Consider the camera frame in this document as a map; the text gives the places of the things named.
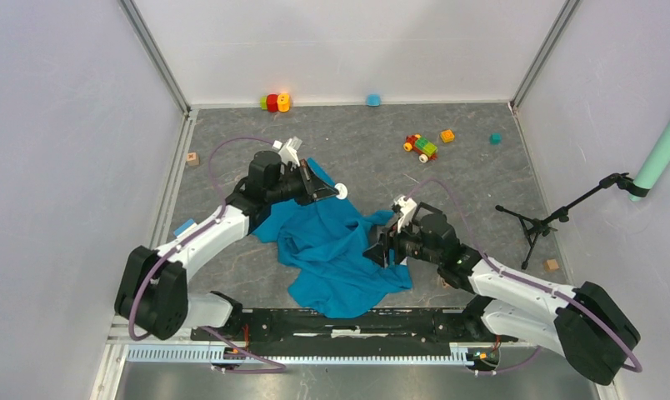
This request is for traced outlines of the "blue garment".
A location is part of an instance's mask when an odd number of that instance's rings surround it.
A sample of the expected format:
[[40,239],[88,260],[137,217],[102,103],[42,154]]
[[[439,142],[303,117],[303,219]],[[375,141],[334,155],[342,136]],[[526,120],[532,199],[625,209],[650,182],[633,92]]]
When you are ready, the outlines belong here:
[[335,197],[307,206],[287,201],[273,205],[252,234],[275,243],[277,260],[298,269],[287,290],[298,306],[328,318],[356,318],[388,294],[413,286],[407,265],[380,267],[363,255],[370,232],[392,217],[391,210],[364,216],[349,200]]

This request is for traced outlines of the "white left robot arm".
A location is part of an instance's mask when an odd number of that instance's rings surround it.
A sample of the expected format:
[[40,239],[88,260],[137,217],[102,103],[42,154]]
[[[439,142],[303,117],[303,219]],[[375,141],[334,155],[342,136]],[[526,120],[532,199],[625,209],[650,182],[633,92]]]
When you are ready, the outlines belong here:
[[220,292],[189,294],[197,271],[262,225],[273,205],[294,201],[306,206],[347,195],[344,184],[326,182],[304,159],[257,152],[247,176],[210,217],[160,247],[130,252],[114,302],[116,314],[161,340],[182,328],[201,327],[223,339],[236,338],[243,330],[240,303]]

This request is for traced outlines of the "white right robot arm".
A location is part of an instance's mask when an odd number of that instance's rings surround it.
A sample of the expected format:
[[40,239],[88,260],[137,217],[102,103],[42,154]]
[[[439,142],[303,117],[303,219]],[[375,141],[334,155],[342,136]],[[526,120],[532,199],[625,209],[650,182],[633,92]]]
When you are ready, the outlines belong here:
[[431,263],[447,285],[473,294],[474,310],[462,319],[470,338],[493,334],[535,344],[603,386],[623,369],[640,371],[632,354],[640,333],[603,287],[574,287],[508,268],[461,242],[447,216],[426,203],[399,198],[392,210],[392,223],[364,257],[382,268],[408,259]]

